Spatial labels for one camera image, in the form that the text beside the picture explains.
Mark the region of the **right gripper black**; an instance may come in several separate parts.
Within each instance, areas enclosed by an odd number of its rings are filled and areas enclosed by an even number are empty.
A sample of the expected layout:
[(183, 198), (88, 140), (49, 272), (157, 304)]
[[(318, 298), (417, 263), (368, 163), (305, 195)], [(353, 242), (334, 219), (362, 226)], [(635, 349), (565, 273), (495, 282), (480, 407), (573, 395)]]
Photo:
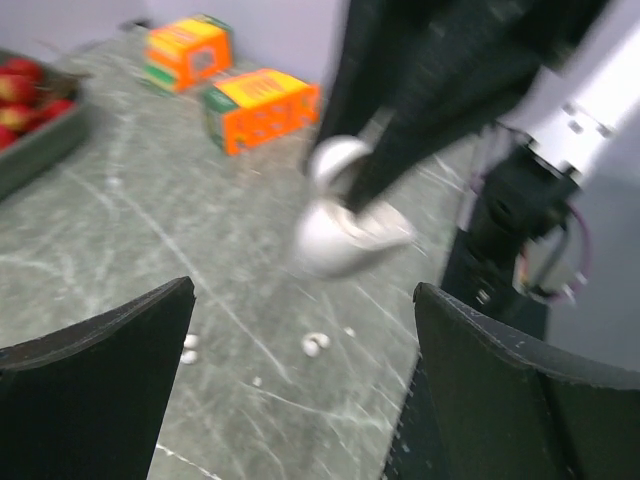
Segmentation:
[(415, 164), (519, 103), (605, 1), (351, 1), (320, 140), (391, 118), (344, 195), (363, 211)]

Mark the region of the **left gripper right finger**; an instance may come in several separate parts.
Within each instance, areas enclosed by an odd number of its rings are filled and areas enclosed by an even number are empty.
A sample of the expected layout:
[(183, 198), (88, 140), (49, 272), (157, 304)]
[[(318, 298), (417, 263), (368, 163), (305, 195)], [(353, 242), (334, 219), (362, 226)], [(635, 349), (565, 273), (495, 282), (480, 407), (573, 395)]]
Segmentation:
[(639, 375), (413, 295), (419, 355), (386, 479), (635, 479)]

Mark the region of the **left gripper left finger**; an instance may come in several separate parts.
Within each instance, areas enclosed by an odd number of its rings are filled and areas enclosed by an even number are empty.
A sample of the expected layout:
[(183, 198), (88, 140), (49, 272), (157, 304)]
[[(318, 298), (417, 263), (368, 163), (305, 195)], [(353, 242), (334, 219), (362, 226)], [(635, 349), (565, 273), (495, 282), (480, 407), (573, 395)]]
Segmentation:
[(194, 305), (176, 278), (2, 348), (2, 478), (146, 478)]

